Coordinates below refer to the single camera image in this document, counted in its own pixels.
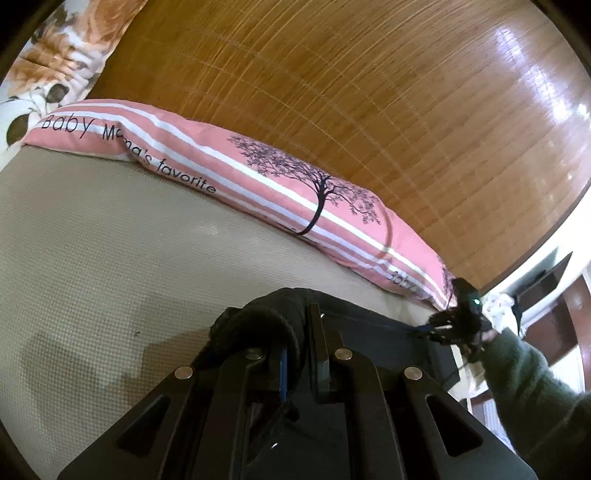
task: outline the mattress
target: mattress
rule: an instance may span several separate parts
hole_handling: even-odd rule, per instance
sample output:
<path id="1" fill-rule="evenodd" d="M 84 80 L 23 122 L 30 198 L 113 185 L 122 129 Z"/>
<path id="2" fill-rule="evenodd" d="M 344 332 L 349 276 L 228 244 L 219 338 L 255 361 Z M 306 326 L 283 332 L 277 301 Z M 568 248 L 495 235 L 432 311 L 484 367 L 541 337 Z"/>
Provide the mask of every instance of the mattress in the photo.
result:
<path id="1" fill-rule="evenodd" d="M 0 174 L 0 419 L 51 480 L 215 318 L 281 287 L 411 325 L 430 308 L 131 163 L 23 147 Z"/>

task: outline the metal screw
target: metal screw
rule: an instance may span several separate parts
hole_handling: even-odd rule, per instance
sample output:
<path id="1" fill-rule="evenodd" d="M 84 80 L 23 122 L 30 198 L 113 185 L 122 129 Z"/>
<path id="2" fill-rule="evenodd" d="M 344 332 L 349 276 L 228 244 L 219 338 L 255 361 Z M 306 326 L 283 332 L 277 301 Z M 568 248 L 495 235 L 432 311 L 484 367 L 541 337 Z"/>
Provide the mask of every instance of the metal screw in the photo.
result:
<path id="1" fill-rule="evenodd" d="M 335 357 L 339 360 L 351 360 L 353 358 L 353 352 L 348 348 L 339 348 L 335 350 Z"/>
<path id="2" fill-rule="evenodd" d="M 193 376 L 193 367 L 188 365 L 183 365 L 182 367 L 178 367 L 174 371 L 174 376 L 177 377 L 179 380 L 186 380 Z"/>
<path id="3" fill-rule="evenodd" d="M 423 372 L 421 372 L 421 369 L 417 367 L 406 367 L 404 369 L 404 376 L 409 380 L 421 380 L 423 377 Z"/>
<path id="4" fill-rule="evenodd" d="M 249 360 L 260 360 L 262 358 L 262 350 L 260 348 L 249 348 L 246 351 L 246 358 Z"/>

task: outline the green sweater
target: green sweater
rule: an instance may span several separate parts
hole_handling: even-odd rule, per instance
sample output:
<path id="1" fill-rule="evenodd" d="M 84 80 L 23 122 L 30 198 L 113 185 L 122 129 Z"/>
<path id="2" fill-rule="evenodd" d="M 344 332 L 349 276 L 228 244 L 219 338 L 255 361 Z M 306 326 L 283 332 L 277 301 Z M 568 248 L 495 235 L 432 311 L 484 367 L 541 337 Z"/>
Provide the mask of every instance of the green sweater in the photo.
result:
<path id="1" fill-rule="evenodd" d="M 543 355 L 508 329 L 482 364 L 501 423 L 538 478 L 591 479 L 591 394 L 556 380 Z"/>

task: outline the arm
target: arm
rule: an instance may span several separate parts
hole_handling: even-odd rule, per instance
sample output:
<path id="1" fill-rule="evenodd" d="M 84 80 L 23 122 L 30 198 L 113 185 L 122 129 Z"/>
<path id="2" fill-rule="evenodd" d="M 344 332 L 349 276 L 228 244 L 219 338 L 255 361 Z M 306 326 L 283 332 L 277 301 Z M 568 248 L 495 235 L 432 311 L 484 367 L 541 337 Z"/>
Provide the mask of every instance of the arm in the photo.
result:
<path id="1" fill-rule="evenodd" d="M 511 443 L 540 479 L 549 478 L 589 430 L 576 417 L 585 417 L 590 398 L 556 380 L 543 355 L 508 329 L 487 345 L 482 365 Z"/>

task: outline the bamboo mat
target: bamboo mat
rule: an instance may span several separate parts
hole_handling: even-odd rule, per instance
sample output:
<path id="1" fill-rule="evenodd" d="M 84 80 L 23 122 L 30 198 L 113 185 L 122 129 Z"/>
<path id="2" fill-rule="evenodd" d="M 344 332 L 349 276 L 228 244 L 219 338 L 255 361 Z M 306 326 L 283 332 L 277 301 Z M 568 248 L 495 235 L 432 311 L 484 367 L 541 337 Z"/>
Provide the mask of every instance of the bamboo mat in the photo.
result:
<path id="1" fill-rule="evenodd" d="M 210 122 L 369 188 L 476 286 L 591 171 L 591 80 L 529 0 L 150 0 L 90 97 Z"/>

